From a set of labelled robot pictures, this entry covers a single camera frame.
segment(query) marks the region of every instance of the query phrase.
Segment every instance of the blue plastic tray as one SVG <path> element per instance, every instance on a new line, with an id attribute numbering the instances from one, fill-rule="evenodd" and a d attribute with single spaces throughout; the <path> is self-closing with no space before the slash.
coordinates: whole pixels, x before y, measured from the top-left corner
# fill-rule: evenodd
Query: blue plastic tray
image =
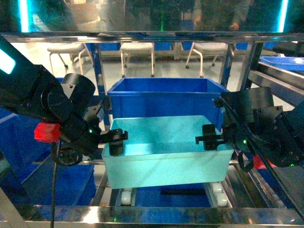
<path id="1" fill-rule="evenodd" d="M 217 182 L 224 180 L 233 150 L 220 145 L 204 151 L 204 116 L 171 116 L 114 119 L 111 128 L 129 133 L 124 152 L 112 157 L 109 146 L 103 151 L 112 189 Z"/>
<path id="2" fill-rule="evenodd" d="M 204 193 L 202 183 L 137 188 L 135 206 L 209 208 L 208 197 L 202 193 Z"/>
<path id="3" fill-rule="evenodd" d="M 260 61 L 283 70 L 304 71 L 304 58 L 301 57 L 261 57 Z"/>
<path id="4" fill-rule="evenodd" d="M 124 78 L 108 92 L 113 118 L 204 115 L 221 129 L 212 99 L 227 90 L 206 78 Z"/>

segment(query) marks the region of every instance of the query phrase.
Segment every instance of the light blue plastic bin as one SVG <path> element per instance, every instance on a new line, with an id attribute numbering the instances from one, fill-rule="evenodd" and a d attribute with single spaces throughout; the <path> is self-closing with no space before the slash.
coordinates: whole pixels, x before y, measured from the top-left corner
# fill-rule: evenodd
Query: light blue plastic bin
<path id="1" fill-rule="evenodd" d="M 195 144 L 204 124 L 210 122 L 201 115 L 114 119 L 111 129 L 128 131 L 129 140 L 120 156 L 110 156 L 108 145 L 103 151 L 111 188 L 223 181 L 233 150 Z"/>

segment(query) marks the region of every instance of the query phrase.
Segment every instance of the chair leg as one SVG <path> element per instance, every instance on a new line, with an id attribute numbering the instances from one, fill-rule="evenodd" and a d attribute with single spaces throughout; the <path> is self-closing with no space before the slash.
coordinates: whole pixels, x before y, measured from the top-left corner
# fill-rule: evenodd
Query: chair leg
<path id="1" fill-rule="evenodd" d="M 63 65 L 65 65 L 65 68 L 68 68 L 67 64 L 63 61 L 63 58 L 61 57 L 61 55 L 60 54 L 58 54 L 58 55 L 59 55 L 59 58 L 61 59 L 61 62 L 63 63 Z"/>
<path id="2" fill-rule="evenodd" d="M 189 55 L 188 55 L 188 58 L 187 58 L 187 62 L 186 62 L 186 69 L 189 69 L 188 63 L 190 61 L 190 57 L 191 57 L 192 51 L 194 49 L 194 45 L 195 45 L 195 43 L 192 43 L 192 46 L 191 46 L 191 49 L 190 49 L 190 52 L 189 52 Z"/>
<path id="3" fill-rule="evenodd" d="M 125 60 L 125 56 L 123 55 L 123 66 L 124 66 L 124 68 L 127 68 L 127 61 Z"/>
<path id="4" fill-rule="evenodd" d="M 90 60 L 92 62 L 92 64 L 94 65 L 94 62 L 93 62 L 93 58 L 92 58 L 92 55 L 91 55 L 91 52 L 89 51 L 89 49 L 87 48 L 86 44 L 85 44 L 85 50 L 87 51 L 88 55 L 90 56 Z"/>
<path id="5" fill-rule="evenodd" d="M 214 67 L 215 66 L 215 61 L 217 60 L 217 58 L 218 58 L 218 54 L 216 55 L 216 56 L 214 56 L 214 58 L 213 58 L 213 61 L 212 61 L 212 66 Z"/>
<path id="6" fill-rule="evenodd" d="M 79 54 L 78 54 L 78 59 L 79 59 L 79 66 L 80 66 L 80 74 L 81 75 L 84 75 L 84 70 L 83 70 L 83 68 L 82 68 L 82 60 L 81 60 L 81 55 L 83 54 L 83 53 L 85 53 L 86 52 L 86 49 L 83 49 L 81 52 L 79 52 Z"/>
<path id="7" fill-rule="evenodd" d="M 151 64 L 152 64 L 152 74 L 151 77 L 154 77 L 154 49 L 151 52 Z"/>
<path id="8" fill-rule="evenodd" d="M 124 53 L 123 51 L 120 52 L 120 56 L 121 56 L 121 59 L 122 59 L 122 77 L 125 77 L 124 75 Z"/>
<path id="9" fill-rule="evenodd" d="M 54 74 L 53 65 L 52 65 L 52 59 L 51 59 L 52 54 L 53 54 L 52 52 L 49 54 L 49 63 L 51 64 L 52 74 Z"/>
<path id="10" fill-rule="evenodd" d="M 193 49 L 193 51 L 200 56 L 200 71 L 199 71 L 199 76 L 203 76 L 203 54 L 197 51 L 196 49 Z"/>

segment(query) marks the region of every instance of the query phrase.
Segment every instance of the black cable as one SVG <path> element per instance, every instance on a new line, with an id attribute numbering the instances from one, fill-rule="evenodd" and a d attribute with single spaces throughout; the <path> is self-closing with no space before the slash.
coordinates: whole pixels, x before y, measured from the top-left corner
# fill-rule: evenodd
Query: black cable
<path id="1" fill-rule="evenodd" d="M 247 140 L 249 140 L 249 143 L 254 150 L 255 153 L 258 154 L 264 165 L 266 166 L 267 170 L 270 172 L 270 174 L 273 176 L 273 178 L 276 180 L 280 188 L 283 190 L 283 193 L 285 196 L 289 199 L 291 204 L 293 205 L 296 212 L 301 216 L 302 219 L 304 219 L 304 213 L 301 211 L 301 209 L 297 206 L 296 202 L 294 201 L 293 197 L 289 194 L 287 187 L 284 185 L 280 177 L 277 175 L 275 170 L 271 167 L 268 160 L 264 157 L 262 151 L 260 150 L 259 146 L 256 144 L 253 134 L 251 130 L 249 129 L 248 125 L 245 122 L 242 122 L 238 115 L 233 111 L 233 109 L 229 106 L 229 104 L 222 98 L 223 105 L 225 109 L 229 112 L 229 114 L 236 120 L 237 124 L 242 129 L 243 133 L 247 137 Z"/>
<path id="2" fill-rule="evenodd" d="M 61 141 L 59 140 L 58 146 L 56 143 L 51 144 L 53 156 L 59 154 Z M 56 203 L 56 180 L 57 180 L 57 162 L 54 164 L 53 181 L 52 181 L 52 203 L 51 203 L 51 223 L 50 228 L 54 228 L 55 223 L 55 203 Z"/>

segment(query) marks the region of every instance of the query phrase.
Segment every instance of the green led light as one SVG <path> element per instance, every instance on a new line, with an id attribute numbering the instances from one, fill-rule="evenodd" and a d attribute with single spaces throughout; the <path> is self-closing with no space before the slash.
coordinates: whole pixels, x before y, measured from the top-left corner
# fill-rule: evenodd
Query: green led light
<path id="1" fill-rule="evenodd" d="M 0 49 L 0 70 L 3 70 L 8 75 L 11 74 L 15 68 L 16 61 L 12 59 L 8 54 Z"/>

